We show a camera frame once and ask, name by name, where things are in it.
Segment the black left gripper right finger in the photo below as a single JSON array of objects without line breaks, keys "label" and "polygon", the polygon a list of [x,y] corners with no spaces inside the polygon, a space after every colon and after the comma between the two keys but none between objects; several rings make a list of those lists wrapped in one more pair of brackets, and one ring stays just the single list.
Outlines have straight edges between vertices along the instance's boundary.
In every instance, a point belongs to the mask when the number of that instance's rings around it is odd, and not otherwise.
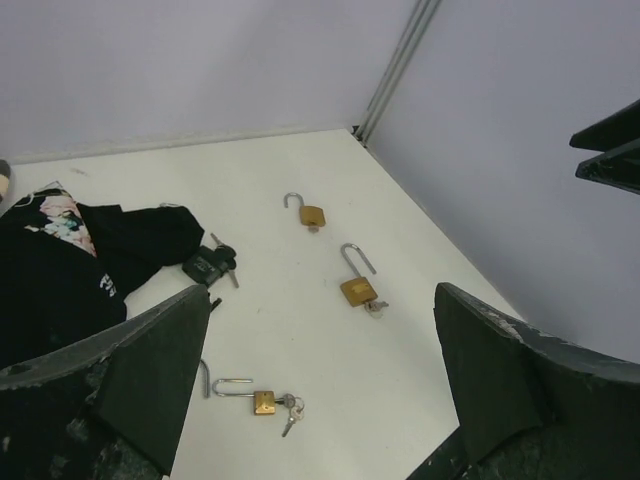
[{"label": "black left gripper right finger", "polygon": [[411,478],[638,478],[638,364],[451,283],[436,287],[434,319],[459,425]]}]

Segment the large brass padlock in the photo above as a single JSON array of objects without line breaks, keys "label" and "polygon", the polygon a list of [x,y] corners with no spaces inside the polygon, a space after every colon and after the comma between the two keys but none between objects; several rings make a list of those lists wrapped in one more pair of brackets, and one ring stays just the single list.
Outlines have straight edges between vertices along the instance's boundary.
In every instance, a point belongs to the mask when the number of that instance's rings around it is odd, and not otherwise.
[{"label": "large brass padlock", "polygon": [[203,379],[203,397],[208,399],[211,397],[211,380],[210,380],[210,368],[205,360],[199,361],[200,368],[202,370]]}]

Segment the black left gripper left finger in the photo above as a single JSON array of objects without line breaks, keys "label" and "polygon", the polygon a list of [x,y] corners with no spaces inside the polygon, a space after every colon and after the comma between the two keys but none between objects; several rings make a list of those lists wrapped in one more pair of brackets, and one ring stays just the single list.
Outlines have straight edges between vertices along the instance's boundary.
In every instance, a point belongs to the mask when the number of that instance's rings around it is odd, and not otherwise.
[{"label": "black left gripper left finger", "polygon": [[210,318],[191,286],[146,312],[1,372],[4,479],[170,475]]}]

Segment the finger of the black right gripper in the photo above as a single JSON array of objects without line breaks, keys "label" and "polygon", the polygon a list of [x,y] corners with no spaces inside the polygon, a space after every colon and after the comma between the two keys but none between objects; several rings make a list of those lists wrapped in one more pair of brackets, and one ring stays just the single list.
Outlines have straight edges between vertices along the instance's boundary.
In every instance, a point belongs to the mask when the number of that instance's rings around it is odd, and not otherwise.
[{"label": "finger of the black right gripper", "polygon": [[640,184],[639,142],[631,141],[581,162],[576,169],[575,176],[579,179],[638,194]]},{"label": "finger of the black right gripper", "polygon": [[640,135],[640,101],[613,113],[575,133],[570,146],[577,149],[606,152],[637,140]]}]

